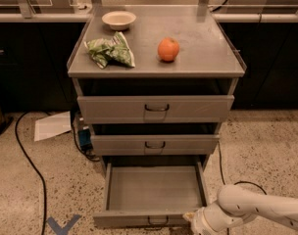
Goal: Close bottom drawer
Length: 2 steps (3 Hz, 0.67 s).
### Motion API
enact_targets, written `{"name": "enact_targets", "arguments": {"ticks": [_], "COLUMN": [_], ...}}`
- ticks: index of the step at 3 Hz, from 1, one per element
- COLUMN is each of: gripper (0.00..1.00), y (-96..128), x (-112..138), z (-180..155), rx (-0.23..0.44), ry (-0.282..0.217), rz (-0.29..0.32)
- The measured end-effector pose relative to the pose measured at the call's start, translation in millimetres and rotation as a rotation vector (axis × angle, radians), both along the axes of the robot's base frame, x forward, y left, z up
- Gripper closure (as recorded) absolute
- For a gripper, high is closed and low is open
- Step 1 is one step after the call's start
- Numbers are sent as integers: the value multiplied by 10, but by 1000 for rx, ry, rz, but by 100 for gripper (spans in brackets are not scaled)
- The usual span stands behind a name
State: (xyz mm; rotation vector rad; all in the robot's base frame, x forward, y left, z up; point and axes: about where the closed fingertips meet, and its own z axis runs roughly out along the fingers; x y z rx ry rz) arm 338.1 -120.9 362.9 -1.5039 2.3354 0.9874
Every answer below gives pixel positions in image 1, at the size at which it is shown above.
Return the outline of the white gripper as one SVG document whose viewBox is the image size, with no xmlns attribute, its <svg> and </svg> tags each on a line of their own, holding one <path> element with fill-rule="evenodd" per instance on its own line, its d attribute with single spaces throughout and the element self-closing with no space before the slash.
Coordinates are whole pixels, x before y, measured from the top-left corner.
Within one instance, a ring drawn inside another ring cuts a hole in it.
<svg viewBox="0 0 298 235">
<path fill-rule="evenodd" d="M 186 221 L 190 222 L 190 228 L 194 235 L 209 235 L 204 223 L 204 214 L 202 210 L 195 212 L 186 212 L 182 216 Z"/>
</svg>

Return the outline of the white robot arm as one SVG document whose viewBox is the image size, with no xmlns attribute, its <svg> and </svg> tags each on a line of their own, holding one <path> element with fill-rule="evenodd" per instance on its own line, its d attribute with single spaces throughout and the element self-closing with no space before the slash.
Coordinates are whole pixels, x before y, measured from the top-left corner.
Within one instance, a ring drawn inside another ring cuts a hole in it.
<svg viewBox="0 0 298 235">
<path fill-rule="evenodd" d="M 205 208 L 187 212 L 194 235 L 218 232 L 253 221 L 257 216 L 298 231 L 298 199 L 258 194 L 237 185 L 225 185 L 217 199 Z"/>
</svg>

